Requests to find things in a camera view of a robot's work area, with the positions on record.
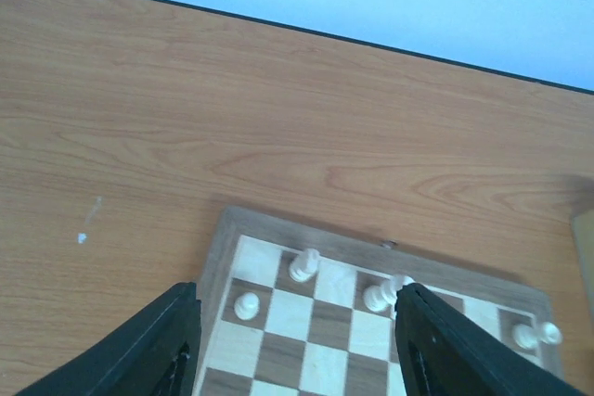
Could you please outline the white chess king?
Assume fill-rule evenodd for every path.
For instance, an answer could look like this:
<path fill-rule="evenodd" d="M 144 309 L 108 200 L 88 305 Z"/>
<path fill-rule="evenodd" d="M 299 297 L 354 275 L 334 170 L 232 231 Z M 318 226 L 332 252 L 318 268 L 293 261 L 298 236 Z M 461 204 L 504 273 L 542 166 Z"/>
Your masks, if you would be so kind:
<path fill-rule="evenodd" d="M 393 275 L 383 279 L 378 285 L 371 285 L 363 292 L 363 302 L 368 310 L 379 313 L 388 307 L 394 307 L 397 293 L 415 280 L 408 275 Z"/>

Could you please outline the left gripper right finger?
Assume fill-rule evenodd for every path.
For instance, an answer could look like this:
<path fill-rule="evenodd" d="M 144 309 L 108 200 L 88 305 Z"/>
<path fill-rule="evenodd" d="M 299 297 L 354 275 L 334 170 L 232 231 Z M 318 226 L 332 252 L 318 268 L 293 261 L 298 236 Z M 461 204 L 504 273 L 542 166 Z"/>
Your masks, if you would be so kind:
<path fill-rule="evenodd" d="M 395 303 L 394 338 L 408 395 L 580 395 L 419 283 Z"/>

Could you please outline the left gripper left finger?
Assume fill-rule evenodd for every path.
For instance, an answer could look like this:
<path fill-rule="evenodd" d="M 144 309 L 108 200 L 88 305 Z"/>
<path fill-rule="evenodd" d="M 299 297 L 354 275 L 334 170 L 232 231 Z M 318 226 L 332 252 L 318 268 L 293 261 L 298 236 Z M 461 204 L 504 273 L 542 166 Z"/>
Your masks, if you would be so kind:
<path fill-rule="evenodd" d="M 190 395 L 200 352 L 197 285 L 180 282 L 20 395 Z"/>

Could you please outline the white chess knight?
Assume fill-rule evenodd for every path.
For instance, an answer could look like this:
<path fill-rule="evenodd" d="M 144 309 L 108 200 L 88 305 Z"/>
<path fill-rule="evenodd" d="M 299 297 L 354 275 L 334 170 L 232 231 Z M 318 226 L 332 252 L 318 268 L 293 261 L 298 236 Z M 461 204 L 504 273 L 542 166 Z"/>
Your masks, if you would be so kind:
<path fill-rule="evenodd" d="M 298 283 L 310 280 L 318 271 L 320 253 L 316 249 L 305 249 L 291 262 L 289 275 Z"/>

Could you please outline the white chess piece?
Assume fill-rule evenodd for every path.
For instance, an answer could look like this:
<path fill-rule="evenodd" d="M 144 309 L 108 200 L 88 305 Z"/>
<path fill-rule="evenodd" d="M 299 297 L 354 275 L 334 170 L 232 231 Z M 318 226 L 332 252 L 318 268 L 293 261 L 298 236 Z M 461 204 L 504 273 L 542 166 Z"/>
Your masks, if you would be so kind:
<path fill-rule="evenodd" d="M 260 299 L 253 292 L 240 295 L 234 303 L 234 313 L 240 320 L 252 320 L 260 309 Z"/>

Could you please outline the white chess rook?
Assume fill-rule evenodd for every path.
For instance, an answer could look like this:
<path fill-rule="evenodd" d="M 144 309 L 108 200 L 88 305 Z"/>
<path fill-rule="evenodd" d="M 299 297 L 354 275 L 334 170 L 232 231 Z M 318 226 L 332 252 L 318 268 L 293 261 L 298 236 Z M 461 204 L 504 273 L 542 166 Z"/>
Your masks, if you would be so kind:
<path fill-rule="evenodd" d="M 560 345 L 563 341 L 561 330 L 551 322 L 543 322 L 537 326 L 526 324 L 515 325 L 511 331 L 515 343 L 523 349 L 535 349 L 539 343 Z"/>

